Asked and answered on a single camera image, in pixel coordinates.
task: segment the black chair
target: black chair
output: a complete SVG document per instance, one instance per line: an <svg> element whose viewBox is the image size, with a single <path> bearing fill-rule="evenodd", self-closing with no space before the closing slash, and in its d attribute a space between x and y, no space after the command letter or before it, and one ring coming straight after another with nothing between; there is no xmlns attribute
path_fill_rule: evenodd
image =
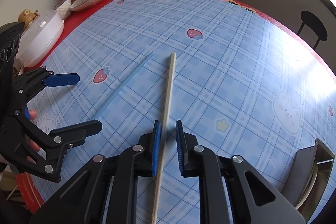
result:
<svg viewBox="0 0 336 224"><path fill-rule="evenodd" d="M322 41L327 40L328 38L327 30L325 29L323 23L318 19L318 17L312 14L311 12L302 11L301 19L302 19L302 24L301 24L299 31L297 32L297 35L300 34L304 25L307 25L308 27L310 27L310 29L312 29L314 33L318 36L318 39L313 47L313 50L315 50L320 40Z"/></svg>

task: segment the silver rivet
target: silver rivet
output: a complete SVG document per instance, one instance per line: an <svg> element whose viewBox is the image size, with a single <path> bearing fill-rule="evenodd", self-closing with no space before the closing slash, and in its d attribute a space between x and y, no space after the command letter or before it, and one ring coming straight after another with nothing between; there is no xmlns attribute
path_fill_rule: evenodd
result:
<svg viewBox="0 0 336 224"><path fill-rule="evenodd" d="M142 145L140 145L140 144L136 144L136 145L133 146L132 149L133 149L133 151L135 151L135 152L140 152L140 151L143 150L143 147L142 147Z"/></svg>
<svg viewBox="0 0 336 224"><path fill-rule="evenodd" d="M44 170L46 171L46 173L50 174L53 172L53 167L50 165L50 164L47 164L45 167L44 167Z"/></svg>
<svg viewBox="0 0 336 224"><path fill-rule="evenodd" d="M195 145L194 146L194 151L196 151L196 152L203 152L204 151L204 147L202 145Z"/></svg>
<svg viewBox="0 0 336 224"><path fill-rule="evenodd" d="M56 136L55 138L54 138L54 142L55 143L60 143L62 141L62 138L60 137L60 136Z"/></svg>
<svg viewBox="0 0 336 224"><path fill-rule="evenodd" d="M236 162L236 163L241 163L241 162L243 162L243 158L241 157L241 156L239 156L239 155L236 155L236 156L233 156L233 161L234 162Z"/></svg>
<svg viewBox="0 0 336 224"><path fill-rule="evenodd" d="M103 159L104 159L104 157L103 157L102 155L95 155L95 156L93 157L93 161L94 161L94 162L102 162Z"/></svg>

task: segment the blue chopstick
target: blue chopstick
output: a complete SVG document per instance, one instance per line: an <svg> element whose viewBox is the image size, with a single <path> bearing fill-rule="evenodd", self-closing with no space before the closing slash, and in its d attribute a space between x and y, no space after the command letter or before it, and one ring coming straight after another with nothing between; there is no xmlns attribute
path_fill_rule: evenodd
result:
<svg viewBox="0 0 336 224"><path fill-rule="evenodd" d="M153 56L154 52L150 52L131 72L126 78L117 86L117 88L110 94L110 96L103 102L103 104L98 108L96 113L92 116L91 120L97 119L102 115L104 110L109 106L113 99L118 95L121 89L127 85L128 81L140 70L140 68L147 63L148 60Z"/></svg>

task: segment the chair backrest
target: chair backrest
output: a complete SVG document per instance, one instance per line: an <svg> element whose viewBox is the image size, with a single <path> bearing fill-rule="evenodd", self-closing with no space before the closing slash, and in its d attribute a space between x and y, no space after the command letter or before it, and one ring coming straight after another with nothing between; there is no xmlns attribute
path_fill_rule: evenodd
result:
<svg viewBox="0 0 336 224"><path fill-rule="evenodd" d="M307 25L314 33L319 37L320 40L326 41L328 38L327 30L325 29L323 23L318 19L316 15L308 11L301 12L302 23Z"/></svg>

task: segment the yellow star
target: yellow star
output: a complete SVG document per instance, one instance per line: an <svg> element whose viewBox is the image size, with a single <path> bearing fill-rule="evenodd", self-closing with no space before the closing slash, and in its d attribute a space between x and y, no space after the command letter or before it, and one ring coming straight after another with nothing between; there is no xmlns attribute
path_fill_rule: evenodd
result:
<svg viewBox="0 0 336 224"><path fill-rule="evenodd" d="M216 123L217 123L216 129L222 131L223 133L225 133L225 131L229 128L229 124L227 123L225 118L223 118L222 120L218 120Z"/></svg>

